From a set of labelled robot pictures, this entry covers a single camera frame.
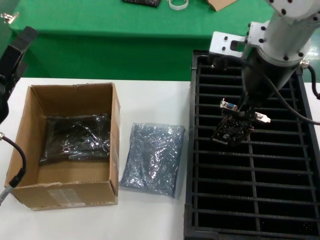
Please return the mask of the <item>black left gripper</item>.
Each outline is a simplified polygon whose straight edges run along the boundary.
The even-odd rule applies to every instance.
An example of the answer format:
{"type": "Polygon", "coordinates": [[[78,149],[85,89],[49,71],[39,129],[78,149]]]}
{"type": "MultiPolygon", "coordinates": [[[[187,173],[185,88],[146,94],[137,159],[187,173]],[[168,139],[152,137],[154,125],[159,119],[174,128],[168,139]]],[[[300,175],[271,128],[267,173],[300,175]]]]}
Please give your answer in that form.
{"type": "Polygon", "coordinates": [[[15,85],[20,80],[27,66],[23,57],[37,38],[38,33],[30,26],[26,26],[7,46],[0,58],[0,122],[9,114],[8,99],[15,85]]]}

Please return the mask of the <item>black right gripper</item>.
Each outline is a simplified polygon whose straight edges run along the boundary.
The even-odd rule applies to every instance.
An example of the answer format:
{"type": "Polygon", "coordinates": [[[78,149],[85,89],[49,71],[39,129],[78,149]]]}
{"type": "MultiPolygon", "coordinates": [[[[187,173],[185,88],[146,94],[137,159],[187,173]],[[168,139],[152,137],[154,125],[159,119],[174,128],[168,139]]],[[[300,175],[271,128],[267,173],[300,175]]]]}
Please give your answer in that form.
{"type": "Polygon", "coordinates": [[[273,85],[280,90],[297,69],[298,64],[289,66],[271,64],[260,56],[257,48],[252,48],[245,60],[255,69],[248,66],[242,68],[243,90],[237,106],[236,119],[255,121],[255,108],[262,107],[267,99],[275,94],[267,84],[265,77],[268,77],[273,85]]]}

